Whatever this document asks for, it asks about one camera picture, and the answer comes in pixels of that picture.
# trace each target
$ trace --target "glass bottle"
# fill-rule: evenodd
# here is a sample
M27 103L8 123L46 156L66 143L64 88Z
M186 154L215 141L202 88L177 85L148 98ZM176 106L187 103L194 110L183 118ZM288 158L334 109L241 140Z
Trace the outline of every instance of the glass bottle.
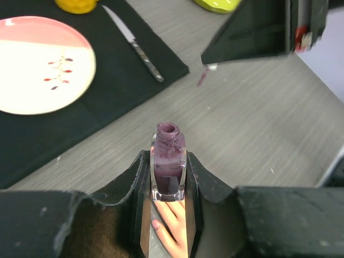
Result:
M186 170L187 150L184 134L173 123L159 123L150 147L153 200L183 200Z

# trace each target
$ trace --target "gray table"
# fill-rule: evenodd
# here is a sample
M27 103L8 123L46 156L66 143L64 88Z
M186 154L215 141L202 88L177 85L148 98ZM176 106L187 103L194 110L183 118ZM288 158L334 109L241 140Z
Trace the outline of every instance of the gray table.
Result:
M191 73L11 189L93 192L149 148L160 121L232 187L317 183L344 143L344 106L299 57L222 64L196 87L200 53L226 16L191 0L128 1ZM150 257L165 257L151 238Z

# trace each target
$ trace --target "knife handle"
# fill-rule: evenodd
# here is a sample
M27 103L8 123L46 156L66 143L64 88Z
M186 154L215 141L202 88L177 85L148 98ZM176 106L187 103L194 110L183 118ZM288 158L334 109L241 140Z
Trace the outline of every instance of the knife handle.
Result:
M150 71L151 74L153 74L154 78L158 82L163 82L164 78L161 76L159 71L155 68L155 66L151 63L148 56L145 54L145 52L142 50L142 48L137 44L137 42L134 40L131 42L131 45L135 49L136 53L140 56L141 60L145 63L146 67Z

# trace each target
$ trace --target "red label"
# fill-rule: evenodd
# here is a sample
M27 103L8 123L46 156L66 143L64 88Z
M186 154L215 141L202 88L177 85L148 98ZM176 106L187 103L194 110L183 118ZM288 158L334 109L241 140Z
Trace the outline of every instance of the red label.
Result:
M295 31L295 51L305 51L306 48L302 48L302 37L307 33L307 26L301 26Z

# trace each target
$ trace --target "black mat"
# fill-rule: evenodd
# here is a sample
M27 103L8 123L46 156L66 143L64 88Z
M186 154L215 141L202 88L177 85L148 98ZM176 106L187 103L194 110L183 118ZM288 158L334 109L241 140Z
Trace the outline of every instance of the black mat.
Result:
M147 71L100 4L111 8L132 30L164 83ZM0 19L25 15L53 18L79 30L94 48L97 71L89 90L60 111L39 116L0 112L0 188L18 182L189 72L124 0L101 0L87 15L66 13L53 0L0 2Z

